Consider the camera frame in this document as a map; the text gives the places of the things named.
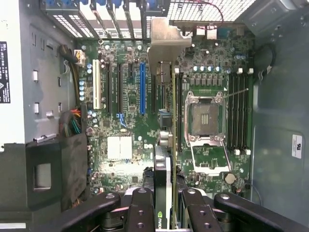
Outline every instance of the label sticker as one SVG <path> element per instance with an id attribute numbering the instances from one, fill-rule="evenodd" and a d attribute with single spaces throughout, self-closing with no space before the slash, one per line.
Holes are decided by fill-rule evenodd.
<path id="1" fill-rule="evenodd" d="M 7 43 L 0 41 L 0 103 L 11 103 L 7 49 Z"/>
<path id="2" fill-rule="evenodd" d="M 301 159 L 301 150 L 303 143 L 303 136 L 293 134 L 292 136 L 292 156 Z"/>

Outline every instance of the vent grille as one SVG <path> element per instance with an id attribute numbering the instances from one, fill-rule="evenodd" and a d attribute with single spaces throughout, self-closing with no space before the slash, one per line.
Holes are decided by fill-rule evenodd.
<path id="1" fill-rule="evenodd" d="M 62 15 L 54 15 L 54 18 L 61 23 L 62 26 L 65 27 L 73 36 L 82 38 L 82 35 L 62 16 Z"/>
<path id="2" fill-rule="evenodd" d="M 234 22 L 256 0 L 208 0 L 222 12 L 225 22 Z M 169 20 L 220 22 L 221 15 L 216 8 L 202 1 L 172 0 L 169 6 Z"/>
<path id="3" fill-rule="evenodd" d="M 78 26 L 82 32 L 88 37 L 93 38 L 94 35 L 90 32 L 90 30 L 86 27 L 86 25 L 82 22 L 78 15 L 69 15 L 70 19 Z"/>

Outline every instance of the white connector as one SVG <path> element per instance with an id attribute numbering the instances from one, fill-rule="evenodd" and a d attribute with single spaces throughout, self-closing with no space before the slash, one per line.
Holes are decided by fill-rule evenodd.
<path id="1" fill-rule="evenodd" d="M 238 68 L 237 74 L 242 74 L 242 73 L 243 73 L 243 69 L 242 68 Z"/>
<path id="2" fill-rule="evenodd" d="M 235 149 L 235 150 L 234 150 L 234 153 L 235 153 L 235 155 L 239 156 L 239 155 L 240 155 L 240 150 Z"/>
<path id="3" fill-rule="evenodd" d="M 93 109 L 101 109 L 101 72 L 99 60 L 92 60 L 93 75 Z"/>

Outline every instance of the black cable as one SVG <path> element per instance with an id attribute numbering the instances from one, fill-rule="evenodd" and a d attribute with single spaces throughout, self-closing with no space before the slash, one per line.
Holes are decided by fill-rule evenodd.
<path id="1" fill-rule="evenodd" d="M 253 56 L 254 56 L 256 53 L 262 51 L 262 50 L 263 50 L 264 48 L 266 48 L 266 47 L 268 47 L 268 48 L 270 49 L 271 54 L 272 54 L 272 59 L 271 59 L 270 64 L 267 66 L 267 68 L 263 69 L 262 71 L 259 71 L 259 73 L 258 73 L 258 79 L 259 79 L 260 81 L 262 81 L 262 80 L 264 79 L 264 77 L 265 77 L 267 74 L 270 73 L 272 67 L 274 67 L 275 62 L 276 62 L 276 56 L 277 56 L 277 54 L 276 54 L 276 47 L 275 47 L 275 45 L 274 45 L 273 43 L 265 43 L 265 44 L 263 44 L 263 45 L 260 46 L 257 50 L 255 50 Z"/>
<path id="2" fill-rule="evenodd" d="M 203 3 L 203 4 L 205 4 L 205 5 L 210 5 L 210 6 L 214 7 L 214 8 L 216 8 L 216 9 L 218 10 L 220 16 L 221 16 L 221 24 L 220 24 L 220 25 L 214 26 L 213 28 L 205 28 L 205 30 L 215 30 L 215 29 L 218 29 L 218 28 L 220 28 L 220 27 L 222 26 L 222 24 L 224 23 L 224 19 L 223 19 L 223 13 L 222 13 L 222 11 L 219 9 L 219 7 L 217 7 L 215 4 L 212 4 L 212 3 L 207 2 L 207 1 L 204 1 L 204 0 L 193 0 L 193 1 L 194 1 L 194 2 Z"/>
<path id="3" fill-rule="evenodd" d="M 74 82 L 74 91 L 75 91 L 75 98 L 76 98 L 76 105 L 79 105 L 79 88 L 78 88 L 78 80 L 79 80 L 79 72 L 78 67 L 75 63 L 78 62 L 77 57 L 72 54 L 72 51 L 68 48 L 67 45 L 62 44 L 58 47 L 59 54 L 69 62 L 69 67 L 73 75 L 73 82 Z"/>

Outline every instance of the capacitor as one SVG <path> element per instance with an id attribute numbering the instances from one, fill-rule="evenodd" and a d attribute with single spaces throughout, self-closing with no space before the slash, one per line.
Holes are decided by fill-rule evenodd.
<path id="1" fill-rule="evenodd" d="M 226 173 L 224 175 L 224 181 L 228 184 L 228 185 L 232 185 L 235 181 L 236 181 L 236 176 L 232 173 Z"/>
<path id="2" fill-rule="evenodd" d="M 213 71 L 213 66 L 208 66 L 207 71 L 212 72 Z"/>

